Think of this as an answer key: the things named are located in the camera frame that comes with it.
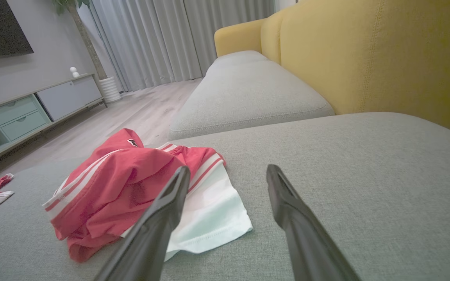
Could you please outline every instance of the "gray seat cushion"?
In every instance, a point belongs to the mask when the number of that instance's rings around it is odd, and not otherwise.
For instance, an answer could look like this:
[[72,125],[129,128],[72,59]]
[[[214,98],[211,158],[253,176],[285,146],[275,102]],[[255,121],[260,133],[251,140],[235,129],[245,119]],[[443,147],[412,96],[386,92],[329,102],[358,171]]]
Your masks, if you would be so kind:
[[[323,117],[182,139],[210,146],[253,224],[203,254],[180,252],[161,280],[292,280],[267,164],[278,164],[362,280],[450,280],[450,130],[403,114]],[[119,243],[68,258],[41,207],[80,160],[16,174],[0,206],[0,280],[90,280]]]
[[173,119],[170,139],[334,115],[327,101],[255,51],[216,59]]

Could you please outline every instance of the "plant trunk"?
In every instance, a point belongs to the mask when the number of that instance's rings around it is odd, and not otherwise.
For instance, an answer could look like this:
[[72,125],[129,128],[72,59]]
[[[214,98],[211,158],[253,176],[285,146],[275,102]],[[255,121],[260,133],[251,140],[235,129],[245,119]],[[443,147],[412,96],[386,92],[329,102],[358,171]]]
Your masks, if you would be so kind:
[[84,25],[82,24],[82,20],[79,17],[79,13],[77,12],[75,4],[67,5],[67,10],[70,12],[70,15],[74,19],[75,25],[77,26],[77,29],[81,34],[81,38],[84,41],[84,44],[86,45],[86,49],[88,49],[89,56],[91,57],[91,60],[93,61],[93,64],[96,69],[96,73],[98,74],[98,80],[107,79],[107,74],[105,74],[104,67],[102,66],[102,63],[100,62],[100,59],[96,54],[95,48],[91,43],[91,39],[89,39],[88,31],[86,30],[86,27],[84,27]]

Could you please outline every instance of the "wooden floor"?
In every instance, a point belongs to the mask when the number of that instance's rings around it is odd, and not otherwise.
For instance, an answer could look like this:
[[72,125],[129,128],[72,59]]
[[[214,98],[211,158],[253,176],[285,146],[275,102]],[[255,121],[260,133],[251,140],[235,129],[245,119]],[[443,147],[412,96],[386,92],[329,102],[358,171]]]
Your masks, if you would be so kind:
[[109,108],[78,114],[0,159],[0,177],[43,162],[87,157],[122,128],[134,130],[146,146],[164,144],[175,113],[199,83],[195,79],[134,91]]

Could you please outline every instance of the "white cabinet door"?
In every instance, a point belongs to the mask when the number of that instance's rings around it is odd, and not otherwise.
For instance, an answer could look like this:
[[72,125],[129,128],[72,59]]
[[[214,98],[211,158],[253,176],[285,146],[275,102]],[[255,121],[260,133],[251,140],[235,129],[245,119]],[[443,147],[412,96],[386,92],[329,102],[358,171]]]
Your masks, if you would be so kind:
[[73,85],[74,91],[82,101],[82,105],[87,105],[92,101],[96,101],[99,98],[102,98],[102,94],[100,94],[95,80],[91,76],[81,78],[79,80],[74,80]]
[[52,121],[56,121],[84,106],[72,82],[39,91],[37,96],[45,106]]

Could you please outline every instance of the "gray curtain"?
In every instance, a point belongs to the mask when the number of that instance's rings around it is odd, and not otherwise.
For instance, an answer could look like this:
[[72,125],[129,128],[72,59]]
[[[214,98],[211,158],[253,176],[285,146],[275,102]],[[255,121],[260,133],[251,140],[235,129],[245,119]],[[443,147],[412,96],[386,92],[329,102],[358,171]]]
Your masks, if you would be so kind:
[[202,77],[214,32],[273,14],[271,0],[94,0],[91,13],[129,91]]

